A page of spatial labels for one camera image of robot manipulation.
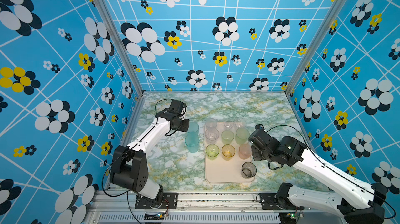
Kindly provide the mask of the green smooth glass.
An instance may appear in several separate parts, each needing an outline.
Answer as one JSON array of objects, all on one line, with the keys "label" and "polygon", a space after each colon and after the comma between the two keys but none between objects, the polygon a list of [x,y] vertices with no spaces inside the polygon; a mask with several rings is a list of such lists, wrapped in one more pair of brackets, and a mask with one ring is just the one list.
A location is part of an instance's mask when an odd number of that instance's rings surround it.
[{"label": "green smooth glass", "polygon": [[206,158],[210,160],[215,160],[219,155],[219,147],[216,144],[210,144],[206,147]]}]

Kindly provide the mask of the light green textured cup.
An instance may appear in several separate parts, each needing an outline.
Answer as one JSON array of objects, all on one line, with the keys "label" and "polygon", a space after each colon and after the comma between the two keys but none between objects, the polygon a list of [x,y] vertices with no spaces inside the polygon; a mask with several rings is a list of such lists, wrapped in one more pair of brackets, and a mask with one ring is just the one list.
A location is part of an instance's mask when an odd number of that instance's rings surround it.
[{"label": "light green textured cup", "polygon": [[235,132],[235,141],[238,145],[245,144],[249,136],[250,133],[246,128],[238,128]]}]

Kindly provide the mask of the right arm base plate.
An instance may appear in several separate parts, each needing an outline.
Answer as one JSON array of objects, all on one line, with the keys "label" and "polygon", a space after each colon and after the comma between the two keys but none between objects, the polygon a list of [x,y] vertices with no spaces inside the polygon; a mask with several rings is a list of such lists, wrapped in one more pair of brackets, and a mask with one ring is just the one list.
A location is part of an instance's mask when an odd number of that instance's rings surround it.
[{"label": "right arm base plate", "polygon": [[295,206],[287,197],[276,193],[259,193],[256,201],[261,204],[263,210],[304,210],[304,206]]}]

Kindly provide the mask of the teal textured cup front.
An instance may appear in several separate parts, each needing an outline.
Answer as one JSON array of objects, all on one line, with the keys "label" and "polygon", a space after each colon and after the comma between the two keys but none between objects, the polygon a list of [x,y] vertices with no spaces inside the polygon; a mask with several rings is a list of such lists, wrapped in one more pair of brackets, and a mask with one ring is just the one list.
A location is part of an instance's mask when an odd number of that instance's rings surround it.
[{"label": "teal textured cup front", "polygon": [[196,153],[199,150],[200,139],[196,134],[188,134],[185,138],[185,145],[190,153]]}]

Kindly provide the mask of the pale green textured cup front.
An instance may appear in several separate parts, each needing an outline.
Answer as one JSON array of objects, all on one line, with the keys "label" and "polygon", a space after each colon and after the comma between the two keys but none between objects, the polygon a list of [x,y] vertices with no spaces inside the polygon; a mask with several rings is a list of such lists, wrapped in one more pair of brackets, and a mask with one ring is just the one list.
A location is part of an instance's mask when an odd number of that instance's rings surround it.
[{"label": "pale green textured cup front", "polygon": [[221,139],[224,145],[231,144],[234,140],[234,133],[231,130],[225,130],[221,134]]}]

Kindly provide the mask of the clear faceted glass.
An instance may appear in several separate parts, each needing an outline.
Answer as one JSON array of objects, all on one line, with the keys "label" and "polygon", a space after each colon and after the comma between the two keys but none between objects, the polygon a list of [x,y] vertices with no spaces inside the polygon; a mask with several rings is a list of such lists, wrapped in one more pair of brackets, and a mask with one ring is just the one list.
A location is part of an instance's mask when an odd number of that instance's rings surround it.
[{"label": "clear faceted glass", "polygon": [[245,128],[247,123],[245,120],[239,119],[234,122],[237,128]]}]

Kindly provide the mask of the clear smooth glass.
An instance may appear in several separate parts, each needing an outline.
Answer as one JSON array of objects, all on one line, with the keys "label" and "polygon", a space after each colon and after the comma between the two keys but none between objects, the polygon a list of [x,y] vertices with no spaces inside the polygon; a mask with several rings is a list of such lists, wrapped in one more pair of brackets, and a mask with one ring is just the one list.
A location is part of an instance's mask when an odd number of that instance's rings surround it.
[{"label": "clear smooth glass", "polygon": [[215,144],[220,134],[217,128],[207,128],[205,131],[205,138],[208,144]]}]

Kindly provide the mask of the amber yellow glass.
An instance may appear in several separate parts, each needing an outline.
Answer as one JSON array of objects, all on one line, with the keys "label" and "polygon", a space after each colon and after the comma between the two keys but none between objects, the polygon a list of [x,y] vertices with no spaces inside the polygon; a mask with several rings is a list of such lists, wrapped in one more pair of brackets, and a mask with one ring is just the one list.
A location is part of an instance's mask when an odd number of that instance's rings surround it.
[{"label": "amber yellow glass", "polygon": [[221,152],[222,152],[222,158],[226,161],[231,160],[236,154],[234,146],[230,144],[224,145],[221,149]]}]

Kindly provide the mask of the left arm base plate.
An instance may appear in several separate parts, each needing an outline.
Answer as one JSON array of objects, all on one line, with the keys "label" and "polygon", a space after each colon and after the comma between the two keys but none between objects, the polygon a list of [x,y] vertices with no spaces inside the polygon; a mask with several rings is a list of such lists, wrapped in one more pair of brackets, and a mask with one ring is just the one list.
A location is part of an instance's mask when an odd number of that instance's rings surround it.
[{"label": "left arm base plate", "polygon": [[150,199],[138,194],[136,196],[134,208],[145,210],[177,209],[177,203],[178,193],[175,192],[164,192],[162,195],[158,195],[155,199]]}]

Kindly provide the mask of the clear ribbed glass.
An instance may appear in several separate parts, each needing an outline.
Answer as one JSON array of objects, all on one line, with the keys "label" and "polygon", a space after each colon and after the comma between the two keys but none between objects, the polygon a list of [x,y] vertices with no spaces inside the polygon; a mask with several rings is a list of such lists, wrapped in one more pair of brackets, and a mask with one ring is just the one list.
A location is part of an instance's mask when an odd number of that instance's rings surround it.
[{"label": "clear ribbed glass", "polygon": [[224,122],[224,127],[226,129],[232,129],[234,126],[235,126],[234,122],[230,122],[230,121]]}]

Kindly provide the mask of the teal textured cup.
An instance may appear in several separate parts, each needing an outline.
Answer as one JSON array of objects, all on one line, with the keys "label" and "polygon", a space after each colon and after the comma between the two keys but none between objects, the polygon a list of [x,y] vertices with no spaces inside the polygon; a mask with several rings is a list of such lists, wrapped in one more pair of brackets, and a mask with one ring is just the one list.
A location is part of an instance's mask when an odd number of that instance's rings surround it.
[{"label": "teal textured cup", "polygon": [[195,121],[190,121],[189,128],[187,130],[188,136],[197,136],[199,135],[199,124]]},{"label": "teal textured cup", "polygon": [[188,134],[185,138],[185,145],[190,153],[196,153],[199,150],[200,139],[196,134]]}]

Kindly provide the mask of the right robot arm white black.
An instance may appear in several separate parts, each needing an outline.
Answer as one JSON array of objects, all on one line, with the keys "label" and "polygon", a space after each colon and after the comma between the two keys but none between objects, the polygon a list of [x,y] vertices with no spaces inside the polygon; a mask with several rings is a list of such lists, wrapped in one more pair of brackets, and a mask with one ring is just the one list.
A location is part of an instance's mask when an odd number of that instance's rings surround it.
[{"label": "right robot arm white black", "polygon": [[338,169],[316,155],[305,141],[290,136],[277,140],[263,125],[256,125],[248,141],[256,161],[294,167],[330,189],[329,192],[307,190],[284,182],[275,194],[275,202],[280,208],[311,207],[343,218],[348,224],[384,222],[385,186],[369,184]]}]

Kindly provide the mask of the pink textured cup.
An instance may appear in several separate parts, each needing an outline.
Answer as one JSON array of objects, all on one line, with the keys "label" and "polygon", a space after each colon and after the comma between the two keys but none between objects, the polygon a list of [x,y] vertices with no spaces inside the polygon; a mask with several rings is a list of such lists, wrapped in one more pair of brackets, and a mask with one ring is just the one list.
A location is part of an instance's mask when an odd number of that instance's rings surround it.
[{"label": "pink textured cup", "polygon": [[252,148],[249,144],[242,144],[239,147],[239,157],[240,159],[248,159],[252,155]]}]

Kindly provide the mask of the dark grey tumbler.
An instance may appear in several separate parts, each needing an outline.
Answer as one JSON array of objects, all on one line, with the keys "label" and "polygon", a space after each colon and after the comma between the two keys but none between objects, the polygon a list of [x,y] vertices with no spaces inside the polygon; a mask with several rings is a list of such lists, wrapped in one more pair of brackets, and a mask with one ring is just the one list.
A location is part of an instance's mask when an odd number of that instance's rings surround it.
[{"label": "dark grey tumbler", "polygon": [[252,162],[245,162],[241,167],[241,175],[245,179],[255,177],[257,174],[257,168]]}]

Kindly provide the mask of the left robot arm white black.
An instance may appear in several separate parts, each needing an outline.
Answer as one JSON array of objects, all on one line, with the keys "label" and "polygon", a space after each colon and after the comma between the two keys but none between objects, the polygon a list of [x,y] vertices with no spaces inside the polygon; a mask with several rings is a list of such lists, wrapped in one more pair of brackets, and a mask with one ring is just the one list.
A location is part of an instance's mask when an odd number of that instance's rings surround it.
[{"label": "left robot arm white black", "polygon": [[110,167],[109,181],[136,193],[150,207],[159,207],[163,203],[162,185],[149,178],[147,154],[169,132],[187,132],[190,120],[185,118],[186,104],[171,100],[169,107],[156,113],[149,127],[134,141],[114,150]]}]

